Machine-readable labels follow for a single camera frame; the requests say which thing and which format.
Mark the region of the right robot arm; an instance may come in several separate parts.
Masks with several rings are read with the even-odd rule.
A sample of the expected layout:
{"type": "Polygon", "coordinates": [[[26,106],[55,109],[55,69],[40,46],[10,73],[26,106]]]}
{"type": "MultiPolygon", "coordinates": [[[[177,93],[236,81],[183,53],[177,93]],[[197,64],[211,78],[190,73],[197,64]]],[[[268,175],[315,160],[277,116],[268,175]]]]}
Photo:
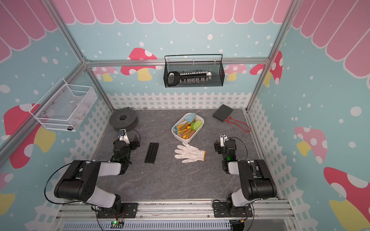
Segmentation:
{"type": "Polygon", "coordinates": [[[223,171],[239,176],[241,184],[240,189],[230,193],[225,202],[212,202],[215,217],[252,217],[251,205],[255,201],[277,196],[276,185],[263,159],[237,160],[236,141],[224,133],[220,134],[220,141],[216,141],[214,147],[223,157],[223,171]]]}

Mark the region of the yellow shovel wooden handle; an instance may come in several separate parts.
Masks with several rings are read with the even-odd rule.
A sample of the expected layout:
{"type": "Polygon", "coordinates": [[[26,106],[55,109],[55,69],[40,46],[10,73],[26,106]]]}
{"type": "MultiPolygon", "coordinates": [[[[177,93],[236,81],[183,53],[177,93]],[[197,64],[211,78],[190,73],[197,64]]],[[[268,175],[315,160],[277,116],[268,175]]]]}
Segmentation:
{"type": "Polygon", "coordinates": [[[180,126],[176,127],[176,132],[177,133],[183,133],[183,132],[186,132],[187,130],[191,130],[191,127],[190,127],[191,123],[185,123],[185,124],[181,124],[180,126]]]}

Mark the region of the light green trowel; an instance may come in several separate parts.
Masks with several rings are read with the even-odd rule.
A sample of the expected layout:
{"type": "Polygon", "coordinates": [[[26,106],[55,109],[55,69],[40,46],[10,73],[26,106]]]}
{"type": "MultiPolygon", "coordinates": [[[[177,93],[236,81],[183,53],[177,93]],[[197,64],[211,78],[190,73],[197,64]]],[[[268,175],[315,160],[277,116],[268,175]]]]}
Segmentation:
{"type": "Polygon", "coordinates": [[[191,123],[190,127],[192,130],[197,131],[202,126],[202,124],[203,124],[202,120],[196,120],[193,123],[191,123]]]}

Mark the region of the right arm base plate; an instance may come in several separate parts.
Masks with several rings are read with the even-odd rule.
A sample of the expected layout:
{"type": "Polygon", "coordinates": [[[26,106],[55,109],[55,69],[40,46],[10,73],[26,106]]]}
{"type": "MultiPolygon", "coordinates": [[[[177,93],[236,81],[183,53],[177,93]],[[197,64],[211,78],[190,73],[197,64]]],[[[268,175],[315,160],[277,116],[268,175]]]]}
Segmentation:
{"type": "Polygon", "coordinates": [[[216,218],[251,218],[253,217],[251,205],[245,207],[234,207],[227,204],[227,202],[221,202],[214,200],[212,202],[214,210],[214,216],[216,218]]]}

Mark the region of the light blue trowel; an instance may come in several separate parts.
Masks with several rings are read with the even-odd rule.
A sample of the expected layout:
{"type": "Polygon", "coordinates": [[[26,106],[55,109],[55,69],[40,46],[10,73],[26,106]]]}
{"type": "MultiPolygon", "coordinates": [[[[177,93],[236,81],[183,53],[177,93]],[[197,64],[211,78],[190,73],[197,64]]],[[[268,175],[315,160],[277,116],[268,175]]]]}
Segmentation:
{"type": "Polygon", "coordinates": [[[185,123],[192,123],[195,119],[196,113],[188,113],[186,114],[179,122],[178,125],[185,124],[185,123]]]}

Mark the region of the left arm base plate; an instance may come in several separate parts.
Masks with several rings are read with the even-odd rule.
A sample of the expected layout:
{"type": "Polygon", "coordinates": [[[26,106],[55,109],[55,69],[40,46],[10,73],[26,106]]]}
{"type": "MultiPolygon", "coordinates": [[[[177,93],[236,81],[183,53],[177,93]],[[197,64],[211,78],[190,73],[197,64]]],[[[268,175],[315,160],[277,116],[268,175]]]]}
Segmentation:
{"type": "Polygon", "coordinates": [[[97,208],[98,218],[135,218],[138,203],[120,203],[112,208],[97,208]]]}

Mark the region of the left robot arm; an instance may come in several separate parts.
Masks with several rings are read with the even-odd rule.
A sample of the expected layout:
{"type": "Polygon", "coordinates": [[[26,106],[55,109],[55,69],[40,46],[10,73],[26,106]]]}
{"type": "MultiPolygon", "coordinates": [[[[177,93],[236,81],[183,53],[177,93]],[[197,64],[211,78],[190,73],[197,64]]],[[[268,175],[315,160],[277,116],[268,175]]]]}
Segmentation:
{"type": "Polygon", "coordinates": [[[113,142],[113,157],[110,161],[86,161],[74,160],[62,167],[67,170],[54,188],[54,196],[66,199],[66,202],[54,202],[49,199],[44,187],[45,199],[56,205],[66,205],[83,202],[94,206],[94,210],[110,213],[116,217],[124,215],[127,209],[121,202],[118,194],[109,193],[96,186],[100,177],[119,176],[126,173],[131,164],[131,152],[140,146],[141,137],[134,136],[130,141],[126,138],[118,138],[113,142]]]}

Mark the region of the white plastic storage box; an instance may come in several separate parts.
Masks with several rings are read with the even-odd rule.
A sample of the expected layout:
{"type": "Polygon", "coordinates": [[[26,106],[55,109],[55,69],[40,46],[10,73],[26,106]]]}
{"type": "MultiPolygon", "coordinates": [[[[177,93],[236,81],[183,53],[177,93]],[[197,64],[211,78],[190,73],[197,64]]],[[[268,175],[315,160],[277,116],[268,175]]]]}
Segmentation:
{"type": "Polygon", "coordinates": [[[190,143],[200,132],[205,120],[196,113],[185,114],[171,129],[172,135],[183,143],[190,143]]]}

